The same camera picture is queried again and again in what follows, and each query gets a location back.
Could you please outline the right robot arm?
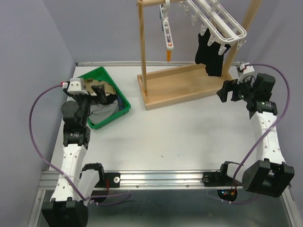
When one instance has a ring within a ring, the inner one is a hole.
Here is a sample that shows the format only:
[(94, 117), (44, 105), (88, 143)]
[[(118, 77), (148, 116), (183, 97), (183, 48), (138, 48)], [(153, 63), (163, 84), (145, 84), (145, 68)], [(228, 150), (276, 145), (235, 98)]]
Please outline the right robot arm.
[(275, 82), (273, 76), (259, 73), (254, 81), (247, 78), (226, 80), (217, 92), (222, 102), (226, 102), (228, 93), (232, 92), (232, 101), (247, 103), (256, 139), (252, 147), (256, 152), (255, 163), (245, 167), (225, 162), (227, 168), (218, 172), (218, 180), (222, 184), (232, 182), (233, 186), (240, 183), (248, 192), (277, 198), (294, 177), (294, 168), (286, 164), (278, 141), (277, 107), (270, 101)]

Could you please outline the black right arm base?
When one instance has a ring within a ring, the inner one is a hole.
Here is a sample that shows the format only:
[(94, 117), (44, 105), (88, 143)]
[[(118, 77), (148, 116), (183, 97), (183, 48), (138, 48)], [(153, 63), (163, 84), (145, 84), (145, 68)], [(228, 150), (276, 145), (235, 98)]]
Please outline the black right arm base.
[(235, 180), (233, 175), (237, 170), (239, 163), (232, 161), (225, 161), (219, 170), (203, 172), (202, 182), (205, 187), (220, 187), (220, 186), (242, 186), (242, 177), (244, 172), (248, 169), (241, 166)]

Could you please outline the wooden clothes rack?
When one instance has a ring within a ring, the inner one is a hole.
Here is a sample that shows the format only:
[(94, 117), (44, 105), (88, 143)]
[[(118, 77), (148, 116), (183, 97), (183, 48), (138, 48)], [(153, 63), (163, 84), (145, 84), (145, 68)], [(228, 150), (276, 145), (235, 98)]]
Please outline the wooden clothes rack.
[[(215, 95), (225, 80), (232, 79), (229, 68), (238, 52), (234, 45), (224, 54), (220, 77), (208, 76), (205, 65), (196, 63), (148, 73), (146, 71), (143, 10), (145, 7), (159, 6), (164, 2), (164, 0), (139, 0), (136, 3), (139, 16), (142, 69), (137, 80), (146, 110)], [(240, 23), (246, 32), (249, 30), (261, 3), (260, 0), (250, 2), (246, 15)]]

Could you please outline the blue striped underwear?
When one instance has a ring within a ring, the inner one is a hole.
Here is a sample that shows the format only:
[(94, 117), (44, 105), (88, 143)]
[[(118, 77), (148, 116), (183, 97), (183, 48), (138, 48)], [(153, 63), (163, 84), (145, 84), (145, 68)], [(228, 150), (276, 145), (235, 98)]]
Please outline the blue striped underwear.
[(122, 98), (121, 98), (121, 96), (119, 94), (117, 94), (116, 100), (117, 100), (117, 103), (118, 103), (118, 110), (119, 111), (124, 110), (125, 109), (125, 105), (124, 105), (124, 102), (123, 102), (123, 100), (122, 100)]

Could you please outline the black underwear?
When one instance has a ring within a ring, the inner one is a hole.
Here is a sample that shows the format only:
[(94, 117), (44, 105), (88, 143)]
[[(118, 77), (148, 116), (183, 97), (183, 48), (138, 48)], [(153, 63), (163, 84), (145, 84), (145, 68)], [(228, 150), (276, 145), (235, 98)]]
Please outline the black underwear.
[(198, 50), (195, 56), (195, 63), (204, 64), (208, 76), (220, 77), (222, 75), (224, 54), (231, 46), (226, 44), (226, 50), (222, 55), (219, 55), (218, 52), (221, 46), (219, 43), (214, 42), (210, 46), (207, 45), (210, 35), (209, 29), (206, 29), (204, 35), (198, 34)]
[(109, 105), (117, 100), (117, 94), (105, 94), (105, 95), (97, 95), (95, 97), (98, 104)]

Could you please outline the grey underwear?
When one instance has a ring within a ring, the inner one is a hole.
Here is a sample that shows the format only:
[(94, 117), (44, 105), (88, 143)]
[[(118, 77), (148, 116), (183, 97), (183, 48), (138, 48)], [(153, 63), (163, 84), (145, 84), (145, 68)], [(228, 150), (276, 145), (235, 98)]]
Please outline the grey underwear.
[(116, 113), (118, 113), (118, 105), (116, 103), (93, 105), (90, 108), (89, 120), (93, 124), (98, 124)]

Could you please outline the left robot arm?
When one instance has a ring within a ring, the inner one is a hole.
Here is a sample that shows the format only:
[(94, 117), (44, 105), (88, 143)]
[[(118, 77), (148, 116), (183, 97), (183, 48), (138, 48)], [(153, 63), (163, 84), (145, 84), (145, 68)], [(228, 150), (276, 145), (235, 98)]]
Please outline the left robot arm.
[(72, 98), (61, 106), (63, 160), (56, 188), (50, 201), (42, 205), (42, 214), (51, 227), (85, 227), (93, 189), (105, 182), (100, 163), (83, 164), (89, 146), (87, 121), (93, 97), (82, 85), (64, 82), (62, 87)]

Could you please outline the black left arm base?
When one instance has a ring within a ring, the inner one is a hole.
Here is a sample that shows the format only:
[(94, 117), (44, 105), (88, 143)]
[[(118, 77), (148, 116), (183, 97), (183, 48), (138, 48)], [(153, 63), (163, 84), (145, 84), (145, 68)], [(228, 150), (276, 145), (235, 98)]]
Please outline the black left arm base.
[(89, 170), (97, 171), (99, 180), (96, 184), (96, 188), (119, 188), (121, 173), (119, 172), (105, 172), (104, 167), (101, 163), (89, 163), (85, 164), (81, 170), (80, 177), (84, 172)]

